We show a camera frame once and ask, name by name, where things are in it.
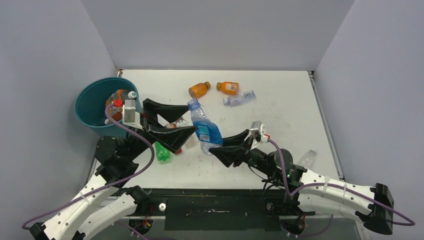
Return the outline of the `blue label water bottle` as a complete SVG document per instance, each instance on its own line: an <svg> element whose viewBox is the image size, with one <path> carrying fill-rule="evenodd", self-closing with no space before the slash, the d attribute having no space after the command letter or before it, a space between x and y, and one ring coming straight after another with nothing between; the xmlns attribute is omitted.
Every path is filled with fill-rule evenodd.
<svg viewBox="0 0 424 240"><path fill-rule="evenodd" d="M205 114L197 99L187 102L192 125L196 127L195 134L200 141L200 148L205 155L211 156L210 149L223 146L223 138L218 126Z"/></svg>

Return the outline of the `large orange label bottle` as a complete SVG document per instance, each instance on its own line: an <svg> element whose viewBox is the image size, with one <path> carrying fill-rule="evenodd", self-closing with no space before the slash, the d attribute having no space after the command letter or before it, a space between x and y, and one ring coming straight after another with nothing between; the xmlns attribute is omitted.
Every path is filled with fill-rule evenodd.
<svg viewBox="0 0 424 240"><path fill-rule="evenodd" d="M134 90L118 89L105 102L105 106L112 105L108 109L108 114L117 122L123 118L123 105L125 100L135 100L137 93Z"/></svg>

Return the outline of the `clear bottle blue cap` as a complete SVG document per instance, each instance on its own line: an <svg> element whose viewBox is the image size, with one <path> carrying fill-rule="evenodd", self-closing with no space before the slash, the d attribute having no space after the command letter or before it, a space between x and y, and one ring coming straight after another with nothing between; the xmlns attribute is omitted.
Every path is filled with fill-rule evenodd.
<svg viewBox="0 0 424 240"><path fill-rule="evenodd" d="M314 163L317 159L317 151L314 149L310 149L307 152L305 152L296 162L297 165L302 166L307 169L312 169L314 166Z"/></svg>

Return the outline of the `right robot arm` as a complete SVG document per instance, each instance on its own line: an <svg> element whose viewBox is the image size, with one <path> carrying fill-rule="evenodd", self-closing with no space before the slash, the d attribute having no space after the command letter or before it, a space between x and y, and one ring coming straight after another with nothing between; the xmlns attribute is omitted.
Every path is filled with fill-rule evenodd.
<svg viewBox="0 0 424 240"><path fill-rule="evenodd" d="M227 168L245 163L285 190L283 209L289 214L326 213L355 220L374 233L392 235L394 199L388 186L363 186L333 179L293 163L291 153L267 134L245 130L227 137L209 152Z"/></svg>

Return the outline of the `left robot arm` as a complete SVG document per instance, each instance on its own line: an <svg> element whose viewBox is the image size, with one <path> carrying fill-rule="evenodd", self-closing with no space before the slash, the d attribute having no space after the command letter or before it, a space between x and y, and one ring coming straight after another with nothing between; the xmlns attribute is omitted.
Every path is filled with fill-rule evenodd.
<svg viewBox="0 0 424 240"><path fill-rule="evenodd" d="M145 99L141 111L136 101L122 103L122 120L115 125L129 137L103 136L99 139L95 159L100 165L85 186L70 202L50 212L45 222L32 220L29 232L36 240L90 240L119 219L144 215L150 206L149 195L138 185L129 187L118 199L102 206L129 180L145 171L135 163L146 150L154 152L158 142L175 153L195 132L194 126L167 128L158 117L173 123L188 110L187 105L169 105Z"/></svg>

